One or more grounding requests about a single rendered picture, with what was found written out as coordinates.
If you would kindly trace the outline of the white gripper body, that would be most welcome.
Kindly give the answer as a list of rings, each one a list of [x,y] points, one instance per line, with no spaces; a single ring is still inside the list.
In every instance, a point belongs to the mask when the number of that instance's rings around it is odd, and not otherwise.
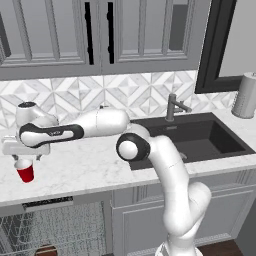
[[[50,145],[30,148],[23,145],[15,136],[7,135],[2,138],[2,152],[4,155],[49,155]]]

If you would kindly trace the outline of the red plastic cup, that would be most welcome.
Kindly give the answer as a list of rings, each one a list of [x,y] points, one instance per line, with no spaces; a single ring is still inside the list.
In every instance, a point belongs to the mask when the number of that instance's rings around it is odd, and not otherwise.
[[[19,159],[14,164],[20,178],[23,182],[28,183],[34,179],[33,161],[30,159]]]

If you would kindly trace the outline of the grey dishwasher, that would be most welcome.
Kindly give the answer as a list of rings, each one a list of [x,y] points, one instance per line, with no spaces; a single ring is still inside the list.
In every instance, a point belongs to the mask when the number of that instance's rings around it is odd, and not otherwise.
[[[0,207],[0,256],[107,256],[110,196],[66,196]]]

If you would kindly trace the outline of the grey base cupboard door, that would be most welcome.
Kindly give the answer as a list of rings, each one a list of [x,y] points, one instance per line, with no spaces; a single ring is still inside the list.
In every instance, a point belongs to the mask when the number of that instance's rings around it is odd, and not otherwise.
[[[256,196],[254,186],[217,188],[196,233],[203,246],[237,237]],[[154,256],[167,238],[159,184],[115,190],[112,193],[113,251],[115,256]]]

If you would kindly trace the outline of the grey metal tap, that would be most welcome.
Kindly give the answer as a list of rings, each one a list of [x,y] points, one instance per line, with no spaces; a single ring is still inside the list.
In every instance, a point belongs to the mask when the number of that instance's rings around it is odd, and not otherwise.
[[[180,113],[182,111],[190,113],[192,109],[186,106],[182,101],[178,101],[176,94],[170,93],[168,96],[167,113],[165,120],[168,122],[173,122],[174,114]]]

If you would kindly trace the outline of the dark sink basin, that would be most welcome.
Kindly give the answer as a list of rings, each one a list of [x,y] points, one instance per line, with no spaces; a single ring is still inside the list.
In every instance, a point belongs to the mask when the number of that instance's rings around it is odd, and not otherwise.
[[[145,127],[152,137],[169,137],[184,163],[255,153],[213,113],[181,115],[173,122],[157,117],[132,120],[132,123]]]

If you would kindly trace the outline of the grey fixed drawer front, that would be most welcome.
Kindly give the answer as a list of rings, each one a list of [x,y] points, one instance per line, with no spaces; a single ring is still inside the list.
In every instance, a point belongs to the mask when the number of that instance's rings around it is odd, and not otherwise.
[[[189,183],[202,182],[212,191],[243,185],[256,185],[256,169],[221,173],[204,177],[193,177]],[[163,198],[161,184],[148,184],[112,192],[112,206],[123,207],[139,203],[153,202]]]

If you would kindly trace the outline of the white paper towel roll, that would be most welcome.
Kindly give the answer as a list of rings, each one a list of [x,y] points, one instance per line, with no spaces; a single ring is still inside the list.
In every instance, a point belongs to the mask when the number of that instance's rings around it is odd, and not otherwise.
[[[231,113],[242,119],[251,119],[256,111],[256,72],[243,75]]]

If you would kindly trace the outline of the grey wall cupboard door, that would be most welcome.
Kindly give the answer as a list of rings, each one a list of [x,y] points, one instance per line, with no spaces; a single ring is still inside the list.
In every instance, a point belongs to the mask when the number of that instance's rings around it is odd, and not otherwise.
[[[114,64],[109,63],[107,3],[113,2]],[[195,70],[211,0],[100,0],[102,73]]]
[[[94,65],[84,3],[90,2]],[[98,75],[97,0],[0,0],[0,81]]]

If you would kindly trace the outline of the black window frame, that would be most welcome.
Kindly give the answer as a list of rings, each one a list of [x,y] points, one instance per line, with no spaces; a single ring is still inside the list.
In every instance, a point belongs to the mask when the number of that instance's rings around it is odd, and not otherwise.
[[[196,94],[237,91],[256,73],[256,0],[212,0]]]

